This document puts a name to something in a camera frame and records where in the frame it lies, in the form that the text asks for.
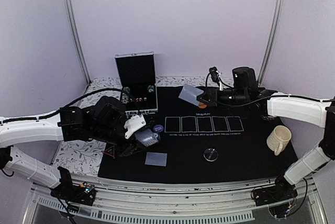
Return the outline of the orange big blind button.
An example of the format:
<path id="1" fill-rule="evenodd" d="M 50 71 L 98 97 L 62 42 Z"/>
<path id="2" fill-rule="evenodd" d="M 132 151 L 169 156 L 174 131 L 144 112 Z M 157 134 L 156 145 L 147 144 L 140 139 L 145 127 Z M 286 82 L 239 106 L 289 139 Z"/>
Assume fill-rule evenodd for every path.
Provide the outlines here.
<path id="1" fill-rule="evenodd" d="M 199 104 L 198 107 L 199 107 L 200 109 L 205 109 L 205 108 L 207 107 L 207 105 L 206 105 L 206 104 Z"/>

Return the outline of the blue patterned card deck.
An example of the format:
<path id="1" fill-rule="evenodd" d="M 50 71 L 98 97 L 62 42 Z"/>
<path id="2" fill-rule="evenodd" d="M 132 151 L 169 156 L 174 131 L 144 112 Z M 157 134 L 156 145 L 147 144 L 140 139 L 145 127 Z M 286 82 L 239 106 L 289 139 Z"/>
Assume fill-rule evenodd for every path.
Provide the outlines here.
<path id="1" fill-rule="evenodd" d="M 151 131 L 150 129 L 135 132 L 135 138 L 145 147 L 149 147 L 160 141 L 159 134 Z"/>

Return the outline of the purple small blind button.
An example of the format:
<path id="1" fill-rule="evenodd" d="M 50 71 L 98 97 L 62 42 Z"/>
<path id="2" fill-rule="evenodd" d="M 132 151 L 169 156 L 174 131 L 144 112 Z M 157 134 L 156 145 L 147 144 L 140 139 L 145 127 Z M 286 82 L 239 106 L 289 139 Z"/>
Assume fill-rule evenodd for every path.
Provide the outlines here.
<path id="1" fill-rule="evenodd" d="M 161 133 L 164 131 L 164 127 L 162 125 L 155 125 L 153 127 L 154 132 Z"/>

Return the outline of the long poker chip stack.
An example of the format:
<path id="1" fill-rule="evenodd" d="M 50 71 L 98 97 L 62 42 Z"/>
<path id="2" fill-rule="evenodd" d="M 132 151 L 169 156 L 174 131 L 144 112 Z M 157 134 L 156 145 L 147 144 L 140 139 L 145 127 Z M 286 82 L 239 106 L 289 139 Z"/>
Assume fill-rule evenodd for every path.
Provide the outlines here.
<path id="1" fill-rule="evenodd" d="M 123 90 L 123 94 L 122 94 L 121 102 L 126 105 L 130 101 L 130 97 L 129 97 L 130 88 L 129 87 L 123 87 L 122 90 Z"/>

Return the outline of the clear dealer button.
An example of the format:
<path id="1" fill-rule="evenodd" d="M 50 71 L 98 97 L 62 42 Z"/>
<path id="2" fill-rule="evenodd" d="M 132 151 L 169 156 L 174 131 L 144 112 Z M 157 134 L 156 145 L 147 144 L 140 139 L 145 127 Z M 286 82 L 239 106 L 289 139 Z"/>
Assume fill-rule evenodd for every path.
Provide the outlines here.
<path id="1" fill-rule="evenodd" d="M 215 148 L 208 148 L 204 151 L 204 159 L 208 162 L 214 162 L 218 159 L 218 151 Z"/>

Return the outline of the short poker chip stack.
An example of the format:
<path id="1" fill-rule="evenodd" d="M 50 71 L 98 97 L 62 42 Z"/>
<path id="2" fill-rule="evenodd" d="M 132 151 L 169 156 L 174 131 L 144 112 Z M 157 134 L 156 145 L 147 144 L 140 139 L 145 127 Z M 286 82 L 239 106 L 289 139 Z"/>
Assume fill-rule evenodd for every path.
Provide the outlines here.
<path id="1" fill-rule="evenodd" d="M 149 86 L 147 87 L 147 91 L 148 91 L 148 93 L 153 93 L 153 92 L 155 91 L 155 87 L 154 87 L 154 85 L 149 85 Z"/>

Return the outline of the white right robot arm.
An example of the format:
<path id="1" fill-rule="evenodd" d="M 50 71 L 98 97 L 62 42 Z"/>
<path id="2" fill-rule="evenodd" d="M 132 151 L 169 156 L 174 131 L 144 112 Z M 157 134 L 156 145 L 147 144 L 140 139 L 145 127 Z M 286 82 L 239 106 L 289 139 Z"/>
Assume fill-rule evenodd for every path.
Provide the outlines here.
<path id="1" fill-rule="evenodd" d="M 254 107 L 265 118 L 283 118 L 289 126 L 297 127 L 293 130 L 293 142 L 299 159 L 271 188 L 271 197 L 281 201 L 290 194 L 291 186 L 334 160 L 334 99 L 292 95 L 261 87 L 254 70 L 246 66 L 234 68 L 232 76 L 233 84 L 228 85 L 217 68 L 211 67 L 206 78 L 217 87 L 205 84 L 197 100 L 208 106 Z"/>

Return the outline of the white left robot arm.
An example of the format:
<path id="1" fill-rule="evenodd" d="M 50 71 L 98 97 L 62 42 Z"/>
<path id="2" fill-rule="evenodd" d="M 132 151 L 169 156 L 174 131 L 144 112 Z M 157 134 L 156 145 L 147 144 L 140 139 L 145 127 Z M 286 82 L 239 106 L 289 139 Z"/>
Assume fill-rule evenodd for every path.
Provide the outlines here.
<path id="1" fill-rule="evenodd" d="M 49 114 L 2 118 L 1 168 L 18 172 L 48 188 L 57 188 L 65 199 L 73 200 L 78 190 L 67 169 L 40 162 L 16 145 L 37 141 L 96 140 L 128 151 L 138 147 L 133 135 L 146 125 L 142 114 L 127 118 L 124 104 L 108 96 L 86 108 L 64 106 Z"/>

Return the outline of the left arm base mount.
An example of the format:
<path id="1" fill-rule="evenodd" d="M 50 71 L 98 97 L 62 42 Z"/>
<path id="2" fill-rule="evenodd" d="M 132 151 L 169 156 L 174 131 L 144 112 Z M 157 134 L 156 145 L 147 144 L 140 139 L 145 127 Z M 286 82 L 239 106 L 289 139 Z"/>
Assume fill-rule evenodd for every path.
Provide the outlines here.
<path id="1" fill-rule="evenodd" d="M 51 196 L 65 200 L 67 203 L 92 206 L 96 196 L 95 185 L 88 182 L 74 185 L 68 169 L 60 166 L 57 169 L 60 172 L 60 184 L 51 188 Z"/>

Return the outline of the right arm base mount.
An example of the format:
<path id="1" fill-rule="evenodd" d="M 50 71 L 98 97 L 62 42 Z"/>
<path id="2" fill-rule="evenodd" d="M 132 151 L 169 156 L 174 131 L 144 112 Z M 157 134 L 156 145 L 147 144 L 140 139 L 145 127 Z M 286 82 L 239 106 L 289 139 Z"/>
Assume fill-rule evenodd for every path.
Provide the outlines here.
<path id="1" fill-rule="evenodd" d="M 284 175 L 280 175 L 270 187 L 255 188 L 251 192 L 251 198 L 256 206 L 263 206 L 280 201 L 295 199 L 298 196 L 295 185 L 291 185 Z"/>

